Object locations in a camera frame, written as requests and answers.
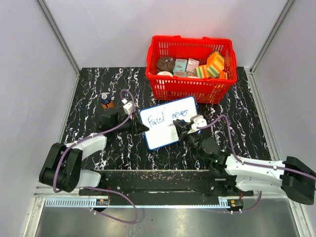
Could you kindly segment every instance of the teal box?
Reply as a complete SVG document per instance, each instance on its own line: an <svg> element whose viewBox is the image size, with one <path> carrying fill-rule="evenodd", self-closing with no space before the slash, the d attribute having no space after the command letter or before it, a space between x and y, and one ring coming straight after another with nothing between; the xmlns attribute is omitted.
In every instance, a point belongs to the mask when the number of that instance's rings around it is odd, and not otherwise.
<svg viewBox="0 0 316 237"><path fill-rule="evenodd" d="M175 71L185 72L186 68L187 68L187 62L188 62L188 60L186 60L186 59L176 59L175 65L173 68L173 73Z"/></svg>

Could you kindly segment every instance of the metal floor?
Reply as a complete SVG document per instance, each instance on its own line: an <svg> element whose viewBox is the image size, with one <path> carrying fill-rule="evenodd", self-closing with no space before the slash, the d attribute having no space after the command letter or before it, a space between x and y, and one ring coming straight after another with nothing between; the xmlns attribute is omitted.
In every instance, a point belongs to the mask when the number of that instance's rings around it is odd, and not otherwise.
<svg viewBox="0 0 316 237"><path fill-rule="evenodd" d="M246 207L254 199L247 199ZM133 209L107 209L124 220ZM136 225L93 215L88 208L45 207L36 237L298 237L289 203L263 199L251 212L214 213L208 209L140 209Z"/></svg>

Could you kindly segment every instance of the handwritten word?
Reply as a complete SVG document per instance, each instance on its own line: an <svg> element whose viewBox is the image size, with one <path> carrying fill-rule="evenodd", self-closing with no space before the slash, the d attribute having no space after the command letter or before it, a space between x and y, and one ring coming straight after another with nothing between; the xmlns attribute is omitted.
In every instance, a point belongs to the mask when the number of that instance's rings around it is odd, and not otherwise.
<svg viewBox="0 0 316 237"><path fill-rule="evenodd" d="M161 118L156 117L156 119L150 118L152 115L148 117L148 122L150 124L150 127L153 127L153 125L158 125L159 123L162 123L164 121L163 112L161 113Z"/></svg>
<svg viewBox="0 0 316 237"><path fill-rule="evenodd" d="M176 112L175 114L172 114L172 118L178 118L179 116L186 116L188 114L188 110L183 110L181 112Z"/></svg>

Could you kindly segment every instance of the reflective metal surface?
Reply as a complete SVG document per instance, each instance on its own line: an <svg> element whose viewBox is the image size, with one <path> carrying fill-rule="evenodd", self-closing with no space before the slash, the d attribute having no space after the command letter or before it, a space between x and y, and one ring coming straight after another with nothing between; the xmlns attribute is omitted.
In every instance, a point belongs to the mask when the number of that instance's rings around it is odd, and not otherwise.
<svg viewBox="0 0 316 237"><path fill-rule="evenodd" d="M246 200L247 206L254 200ZM297 237L284 199L264 199L252 212L214 213L207 209L140 209L136 225L123 224L88 208L45 207L37 237ZM107 209L124 220L134 218L133 209Z"/></svg>

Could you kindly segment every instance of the whiteboard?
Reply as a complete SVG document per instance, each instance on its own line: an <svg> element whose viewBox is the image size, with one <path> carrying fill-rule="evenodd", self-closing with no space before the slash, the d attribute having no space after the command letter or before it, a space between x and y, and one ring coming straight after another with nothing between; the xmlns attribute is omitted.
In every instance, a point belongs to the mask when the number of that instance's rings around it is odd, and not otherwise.
<svg viewBox="0 0 316 237"><path fill-rule="evenodd" d="M161 105L143 109L139 117L143 125L149 127L145 138L149 150L175 143L179 140L173 120L183 119L190 122L190 118L197 115L196 100L193 96L174 100Z"/></svg>

